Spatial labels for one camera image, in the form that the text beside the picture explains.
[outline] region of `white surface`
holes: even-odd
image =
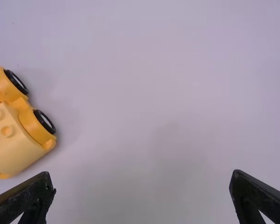
[[[280,190],[280,1],[0,1],[0,65],[59,145],[48,223],[238,223],[239,168]]]

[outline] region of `yellow plastic toy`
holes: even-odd
[[[28,103],[28,89],[0,67],[0,179],[21,172],[56,144],[49,118]]]

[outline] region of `black wheel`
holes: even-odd
[[[51,134],[56,133],[56,128],[51,120],[40,110],[34,110],[34,114],[41,125]]]
[[[24,95],[29,93],[26,85],[10,70],[4,70],[8,79],[13,83],[13,85]]]

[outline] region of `toy wheel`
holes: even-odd
[[[51,134],[56,133],[56,128],[51,120],[40,110],[34,110],[34,114],[41,125]]]
[[[10,70],[4,70],[8,79],[12,82],[12,84],[24,95],[29,93],[26,85]]]

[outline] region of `white tabletop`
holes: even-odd
[[[238,223],[241,169],[280,190],[280,1],[1,0],[0,65],[49,115],[49,224]]]

